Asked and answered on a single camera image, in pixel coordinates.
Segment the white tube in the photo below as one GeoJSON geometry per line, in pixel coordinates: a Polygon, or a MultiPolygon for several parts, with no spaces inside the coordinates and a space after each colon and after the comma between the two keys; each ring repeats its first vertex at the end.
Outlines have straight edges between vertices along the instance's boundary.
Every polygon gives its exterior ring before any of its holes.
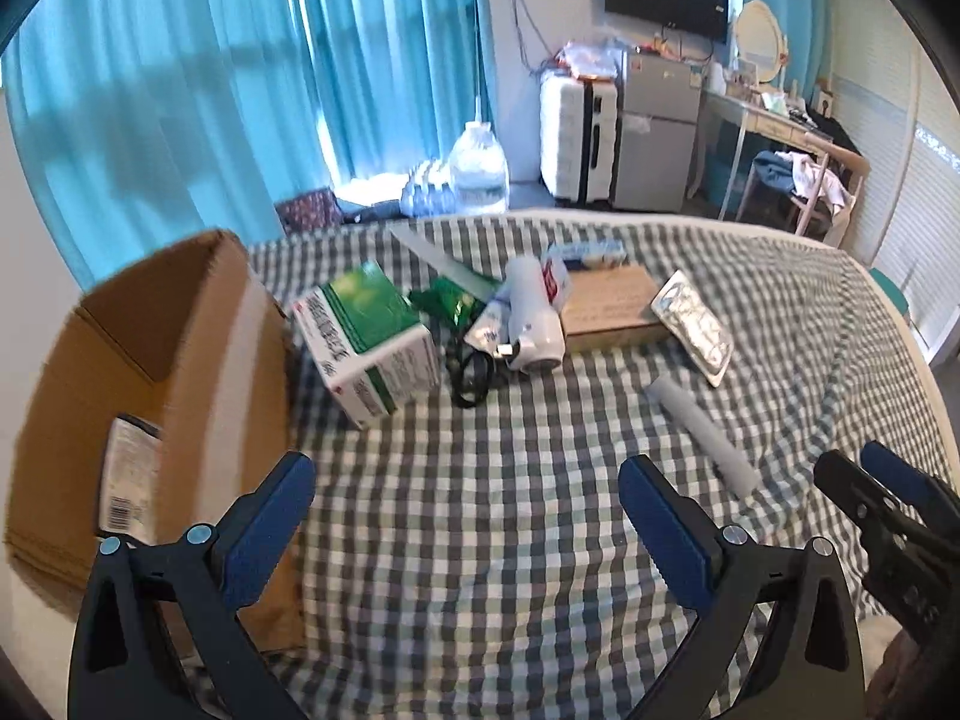
{"type": "Polygon", "coordinates": [[[667,376],[646,387],[646,395],[693,437],[738,500],[747,500],[760,484],[760,473],[747,455],[727,438],[695,399],[667,376]]]}

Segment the silver foil blister pack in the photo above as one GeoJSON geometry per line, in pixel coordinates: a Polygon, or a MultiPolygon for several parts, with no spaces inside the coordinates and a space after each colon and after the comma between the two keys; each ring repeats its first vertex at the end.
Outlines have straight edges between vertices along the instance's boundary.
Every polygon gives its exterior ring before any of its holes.
{"type": "Polygon", "coordinates": [[[711,387],[718,388],[734,354],[734,339],[682,270],[652,298],[651,310],[680,341],[711,387]]]}

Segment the white thermos bottle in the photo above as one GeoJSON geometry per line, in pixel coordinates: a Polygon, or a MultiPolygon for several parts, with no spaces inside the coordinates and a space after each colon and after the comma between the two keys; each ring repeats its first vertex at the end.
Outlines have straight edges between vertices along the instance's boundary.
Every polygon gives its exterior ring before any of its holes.
{"type": "Polygon", "coordinates": [[[519,255],[506,265],[509,294],[508,341],[511,371],[551,371],[566,353],[565,333],[548,299],[542,265],[532,255],[519,255]]]}

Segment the white cartoon sachet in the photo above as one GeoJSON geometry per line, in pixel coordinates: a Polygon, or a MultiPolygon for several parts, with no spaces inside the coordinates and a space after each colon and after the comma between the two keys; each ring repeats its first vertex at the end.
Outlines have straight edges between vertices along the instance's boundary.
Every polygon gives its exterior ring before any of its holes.
{"type": "Polygon", "coordinates": [[[542,257],[542,278],[551,307],[561,314],[573,293],[573,281],[566,262],[556,250],[550,249],[542,257]]]}

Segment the teal stool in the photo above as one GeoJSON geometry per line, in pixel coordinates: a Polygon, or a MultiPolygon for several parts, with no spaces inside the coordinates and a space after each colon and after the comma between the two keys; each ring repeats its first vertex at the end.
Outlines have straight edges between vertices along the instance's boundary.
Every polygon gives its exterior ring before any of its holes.
{"type": "Polygon", "coordinates": [[[878,268],[875,268],[875,266],[869,270],[869,273],[871,273],[871,277],[874,278],[878,288],[882,289],[882,293],[889,298],[889,301],[893,304],[893,307],[895,307],[896,312],[898,312],[898,314],[905,319],[908,327],[910,327],[911,330],[918,330],[919,325],[916,323],[916,320],[913,319],[910,301],[907,300],[907,296],[905,296],[905,293],[903,293],[903,289],[901,289],[900,286],[898,286],[898,284],[892,280],[892,278],[887,277],[884,271],[878,270],[878,268]]]}

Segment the brown cardboard box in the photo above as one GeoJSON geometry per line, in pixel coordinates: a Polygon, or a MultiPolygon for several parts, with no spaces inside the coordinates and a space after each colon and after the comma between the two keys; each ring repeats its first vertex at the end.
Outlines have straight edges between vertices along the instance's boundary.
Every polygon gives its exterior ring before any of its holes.
{"type": "Polygon", "coordinates": [[[83,296],[60,330],[13,450],[13,567],[73,621],[106,523],[110,428],[156,429],[145,488],[155,543],[220,520],[290,445],[283,310],[235,234],[206,231],[83,296]]]}

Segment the checkered bed sheet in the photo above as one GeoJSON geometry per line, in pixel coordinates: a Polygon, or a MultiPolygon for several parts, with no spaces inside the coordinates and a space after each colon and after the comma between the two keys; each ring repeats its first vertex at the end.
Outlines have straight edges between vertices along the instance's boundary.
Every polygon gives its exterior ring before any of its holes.
{"type": "Polygon", "coordinates": [[[555,242],[617,239],[656,280],[686,273],[734,356],[715,388],[674,340],[592,351],[473,410],[436,390],[358,431],[296,355],[293,444],[319,468],[296,553],[306,645],[270,668],[309,717],[623,717],[692,622],[617,497],[630,455],[761,543],[825,536],[850,582],[866,558],[815,489],[823,450],[878,440],[957,479],[931,371],[841,250],[706,220],[576,213],[425,220],[416,232],[489,275],[555,242]],[[757,468],[747,500],[646,395],[659,376],[757,468]]]}

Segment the wooden chair with clothes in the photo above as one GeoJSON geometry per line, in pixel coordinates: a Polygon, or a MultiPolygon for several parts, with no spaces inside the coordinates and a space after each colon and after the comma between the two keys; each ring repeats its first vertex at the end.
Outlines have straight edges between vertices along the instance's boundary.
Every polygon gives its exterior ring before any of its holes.
{"type": "Polygon", "coordinates": [[[866,185],[867,174],[835,156],[822,164],[804,151],[760,151],[755,156],[737,221],[766,226],[791,226],[802,234],[838,247],[853,221],[853,211],[866,185]]]}

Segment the flat brown cardboard package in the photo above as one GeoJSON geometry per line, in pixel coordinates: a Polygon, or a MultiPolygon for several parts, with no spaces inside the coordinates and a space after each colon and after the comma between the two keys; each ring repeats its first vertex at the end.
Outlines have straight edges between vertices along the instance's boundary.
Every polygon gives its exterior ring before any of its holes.
{"type": "Polygon", "coordinates": [[[574,271],[569,279],[560,319],[570,353],[641,346],[669,335],[651,310],[659,285],[644,266],[574,271]]]}

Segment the green white medicine box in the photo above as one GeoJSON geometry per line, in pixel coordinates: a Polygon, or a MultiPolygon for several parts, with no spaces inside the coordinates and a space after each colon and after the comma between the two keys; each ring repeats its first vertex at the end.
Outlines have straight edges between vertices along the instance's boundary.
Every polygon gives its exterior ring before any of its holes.
{"type": "Polygon", "coordinates": [[[327,392],[364,429],[439,385],[428,327],[374,262],[364,262],[291,304],[327,392]]]}

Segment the blue white small box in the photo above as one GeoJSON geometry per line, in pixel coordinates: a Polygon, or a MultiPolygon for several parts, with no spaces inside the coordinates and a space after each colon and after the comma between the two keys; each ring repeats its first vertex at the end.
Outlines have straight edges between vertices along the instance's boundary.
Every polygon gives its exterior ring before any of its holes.
{"type": "Polygon", "coordinates": [[[568,271],[612,270],[626,263],[625,246],[617,239],[557,242],[551,244],[548,256],[568,271]]]}

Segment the wooden dressing desk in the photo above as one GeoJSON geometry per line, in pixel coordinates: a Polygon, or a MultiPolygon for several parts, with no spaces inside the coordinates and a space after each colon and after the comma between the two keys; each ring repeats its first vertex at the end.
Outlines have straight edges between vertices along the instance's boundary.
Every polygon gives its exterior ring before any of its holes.
{"type": "Polygon", "coordinates": [[[815,210],[817,200],[800,199],[794,202],[794,206],[799,210],[796,234],[802,236],[807,231],[811,219],[818,216],[828,223],[823,243],[839,249],[843,244],[846,232],[848,232],[848,227],[850,227],[857,202],[861,200],[867,177],[871,174],[871,163],[861,154],[833,145],[827,137],[817,135],[810,128],[800,125],[799,122],[793,121],[789,117],[766,110],[765,107],[747,103],[742,99],[732,98],[727,94],[703,91],[701,93],[700,110],[698,110],[697,133],[695,133],[695,141],[693,142],[690,179],[686,184],[685,198],[689,202],[697,196],[703,185],[706,154],[715,148],[719,137],[719,126],[722,122],[729,122],[729,124],[737,127],[737,140],[734,145],[734,154],[732,154],[726,188],[722,194],[718,220],[722,221],[726,218],[727,210],[731,206],[732,190],[734,190],[737,171],[739,171],[740,161],[742,161],[745,137],[748,133],[753,133],[768,138],[771,142],[781,143],[794,151],[805,151],[805,153],[815,156],[817,164],[820,166],[820,176],[818,176],[818,182],[814,188],[815,193],[820,192],[822,188],[823,179],[827,177],[827,169],[830,167],[830,161],[835,161],[836,164],[843,166],[850,173],[851,200],[834,215],[822,215],[820,211],[815,210]]]}

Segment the toothpaste tube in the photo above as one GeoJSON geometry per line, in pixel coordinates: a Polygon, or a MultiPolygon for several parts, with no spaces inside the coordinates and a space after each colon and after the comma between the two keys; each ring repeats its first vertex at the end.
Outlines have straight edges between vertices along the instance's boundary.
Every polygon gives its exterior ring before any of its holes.
{"type": "Polygon", "coordinates": [[[511,305],[508,293],[500,289],[483,307],[472,327],[464,333],[464,343],[490,358],[509,358],[514,348],[514,341],[509,338],[509,316],[511,305]]]}

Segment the dark patterned bag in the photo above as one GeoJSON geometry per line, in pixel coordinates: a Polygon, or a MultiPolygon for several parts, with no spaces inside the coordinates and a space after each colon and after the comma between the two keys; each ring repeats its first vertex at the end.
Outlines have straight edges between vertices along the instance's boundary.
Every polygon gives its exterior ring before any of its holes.
{"type": "Polygon", "coordinates": [[[342,226],[342,208],[329,187],[296,195],[275,205],[278,221],[286,236],[342,226]]]}

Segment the grey mini fridge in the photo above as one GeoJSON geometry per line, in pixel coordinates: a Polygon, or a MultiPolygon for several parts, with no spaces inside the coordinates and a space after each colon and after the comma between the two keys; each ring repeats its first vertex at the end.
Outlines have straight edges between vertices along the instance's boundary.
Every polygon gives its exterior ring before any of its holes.
{"type": "Polygon", "coordinates": [[[619,146],[612,205],[679,213],[693,160],[701,73],[640,49],[619,57],[619,146]]]}

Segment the long grey flat strip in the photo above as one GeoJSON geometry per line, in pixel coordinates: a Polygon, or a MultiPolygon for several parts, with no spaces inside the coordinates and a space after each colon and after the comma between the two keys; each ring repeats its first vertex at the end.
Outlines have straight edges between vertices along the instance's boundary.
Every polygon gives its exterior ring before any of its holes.
{"type": "Polygon", "coordinates": [[[453,259],[443,249],[439,249],[427,239],[418,236],[408,226],[391,226],[389,232],[405,249],[409,249],[417,259],[438,271],[440,277],[448,278],[449,281],[457,284],[462,291],[472,294],[479,301],[490,302],[496,291],[500,289],[498,281],[480,275],[477,271],[473,271],[470,266],[453,259]]]}

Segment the oval vanity mirror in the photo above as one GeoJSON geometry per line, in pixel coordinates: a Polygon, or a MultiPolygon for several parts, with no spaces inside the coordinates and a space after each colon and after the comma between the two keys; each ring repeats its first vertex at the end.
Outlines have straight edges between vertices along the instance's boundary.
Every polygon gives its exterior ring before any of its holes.
{"type": "Polygon", "coordinates": [[[760,85],[776,85],[788,65],[788,39],[763,0],[748,0],[734,21],[737,62],[757,71],[760,85]]]}

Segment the white suitcase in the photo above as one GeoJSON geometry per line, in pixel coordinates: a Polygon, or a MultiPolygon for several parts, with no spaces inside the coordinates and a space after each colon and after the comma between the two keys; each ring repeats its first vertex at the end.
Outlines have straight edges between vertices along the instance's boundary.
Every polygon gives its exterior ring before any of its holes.
{"type": "Polygon", "coordinates": [[[610,80],[540,78],[540,177],[555,200],[610,199],[619,90],[610,80]]]}

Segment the pack of water bottles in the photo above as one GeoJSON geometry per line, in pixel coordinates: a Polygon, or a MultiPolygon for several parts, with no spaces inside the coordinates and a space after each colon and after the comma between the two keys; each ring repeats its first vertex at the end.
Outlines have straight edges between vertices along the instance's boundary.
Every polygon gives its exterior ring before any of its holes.
{"type": "Polygon", "coordinates": [[[452,215],[459,208],[444,161],[425,161],[410,172],[398,199],[398,210],[407,218],[452,215]]]}

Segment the large clear water jug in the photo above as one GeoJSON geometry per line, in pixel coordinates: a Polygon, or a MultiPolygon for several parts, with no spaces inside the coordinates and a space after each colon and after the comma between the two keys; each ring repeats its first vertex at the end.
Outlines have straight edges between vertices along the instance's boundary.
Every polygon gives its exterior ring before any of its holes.
{"type": "Polygon", "coordinates": [[[455,208],[462,215],[500,215],[509,208],[509,166],[488,122],[467,122],[448,156],[455,208]]]}

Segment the blue window curtain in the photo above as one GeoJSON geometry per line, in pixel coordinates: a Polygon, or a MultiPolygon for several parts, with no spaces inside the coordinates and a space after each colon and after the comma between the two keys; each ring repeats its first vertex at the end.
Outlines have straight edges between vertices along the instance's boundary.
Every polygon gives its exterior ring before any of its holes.
{"type": "Polygon", "coordinates": [[[493,112],[488,0],[39,0],[2,54],[26,182],[91,288],[195,232],[438,160],[493,112]]]}

